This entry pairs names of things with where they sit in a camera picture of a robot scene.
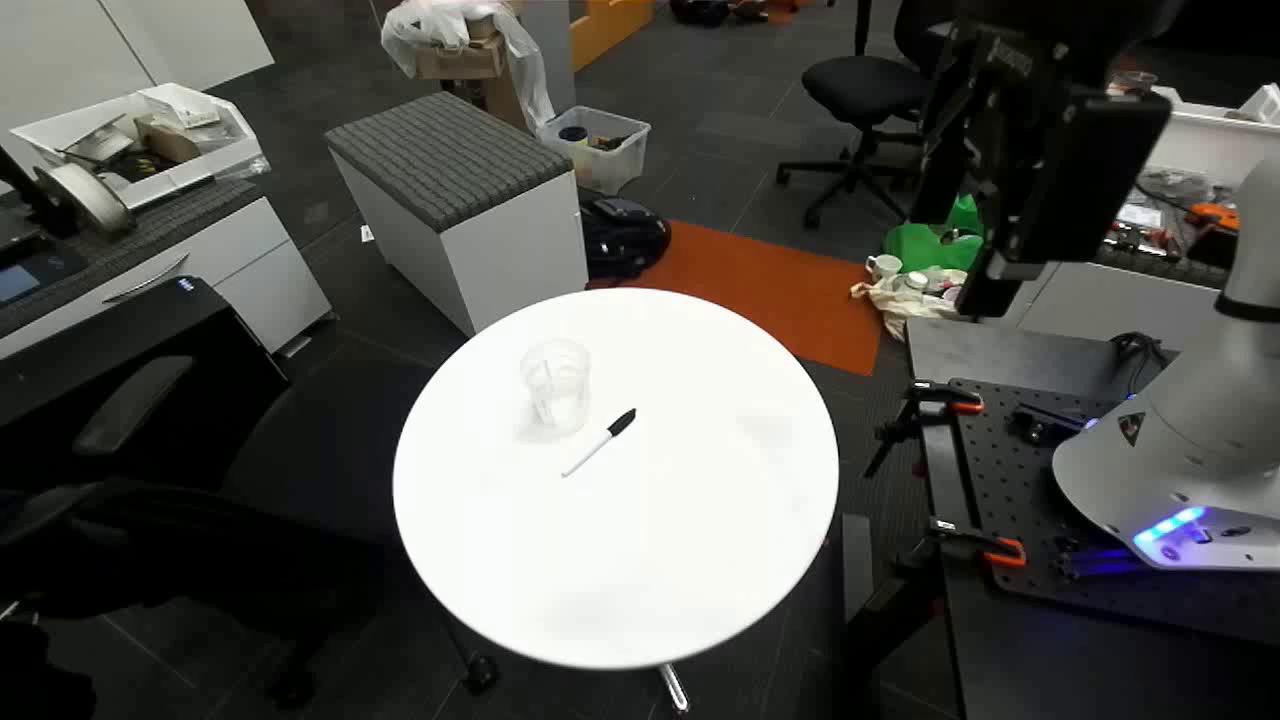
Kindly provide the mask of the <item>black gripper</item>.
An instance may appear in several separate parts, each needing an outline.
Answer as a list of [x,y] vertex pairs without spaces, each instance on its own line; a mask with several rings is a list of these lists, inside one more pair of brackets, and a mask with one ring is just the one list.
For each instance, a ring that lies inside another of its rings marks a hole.
[[946,30],[927,107],[915,223],[958,195],[979,211],[979,250],[958,291],[970,321],[1005,315],[1055,260],[1094,260],[1173,103],[1148,86],[1109,93],[1068,43],[958,19]]

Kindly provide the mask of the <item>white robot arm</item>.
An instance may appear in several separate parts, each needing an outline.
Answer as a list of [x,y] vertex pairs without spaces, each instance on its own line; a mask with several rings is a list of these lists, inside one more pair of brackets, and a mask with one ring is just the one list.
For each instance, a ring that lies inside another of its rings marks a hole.
[[[1182,0],[961,0],[942,30],[921,195],[972,195],[984,246],[965,315],[1002,315],[1039,266],[1088,260],[1142,180],[1173,100],[1109,84]],[[1059,495],[1157,571],[1280,566],[1280,160],[1236,187],[1217,330],[1051,446]]]

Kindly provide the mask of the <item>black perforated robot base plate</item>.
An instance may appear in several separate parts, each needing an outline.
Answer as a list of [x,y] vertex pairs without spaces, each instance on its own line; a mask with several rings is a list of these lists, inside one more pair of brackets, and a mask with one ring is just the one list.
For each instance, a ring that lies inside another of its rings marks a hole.
[[1280,580],[1266,571],[1157,571],[1120,541],[1088,524],[1051,478],[1051,446],[1017,431],[1021,408],[1094,420],[1109,396],[1035,390],[965,379],[984,408],[952,416],[972,519],[1023,542],[1021,566],[995,566],[1007,594],[1120,616],[1157,626],[1280,642]]

